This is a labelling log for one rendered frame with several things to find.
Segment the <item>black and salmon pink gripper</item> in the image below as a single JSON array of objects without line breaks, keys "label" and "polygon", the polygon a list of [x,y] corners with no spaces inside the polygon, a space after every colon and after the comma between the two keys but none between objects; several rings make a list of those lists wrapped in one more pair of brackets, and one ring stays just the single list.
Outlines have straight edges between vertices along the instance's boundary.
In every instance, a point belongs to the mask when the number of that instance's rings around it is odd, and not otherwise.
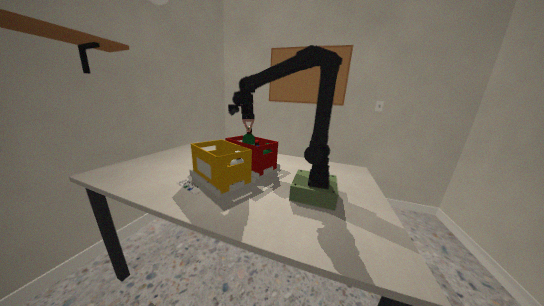
[{"label": "black and salmon pink gripper", "polygon": [[[250,132],[255,120],[255,115],[253,114],[253,104],[247,104],[247,105],[248,105],[248,114],[242,114],[242,121],[245,125],[247,132]],[[251,126],[249,130],[248,130],[246,122],[251,122]]]}]

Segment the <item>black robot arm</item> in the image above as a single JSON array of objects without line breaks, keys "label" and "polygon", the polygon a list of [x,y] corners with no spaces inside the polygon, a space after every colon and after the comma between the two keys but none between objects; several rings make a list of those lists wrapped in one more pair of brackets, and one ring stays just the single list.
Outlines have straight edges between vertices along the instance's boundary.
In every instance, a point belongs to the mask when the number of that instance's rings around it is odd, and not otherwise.
[{"label": "black robot arm", "polygon": [[[320,66],[321,62],[315,61],[322,61],[322,66]],[[239,82],[239,88],[241,89],[234,92],[233,96],[234,104],[253,104],[253,95],[251,93],[255,93],[255,90],[264,83],[267,84],[274,81],[274,79],[277,80],[301,70],[320,66],[321,73],[314,129],[309,147],[304,152],[306,161],[312,164],[308,180],[308,186],[310,187],[329,189],[330,174],[329,158],[327,157],[330,148],[327,142],[336,79],[340,65],[342,65],[342,58],[337,53],[319,46],[310,45],[310,47],[296,52],[295,56],[283,62],[257,74],[242,78]],[[250,93],[243,94],[248,91]],[[244,95],[244,103],[242,95]]]}]

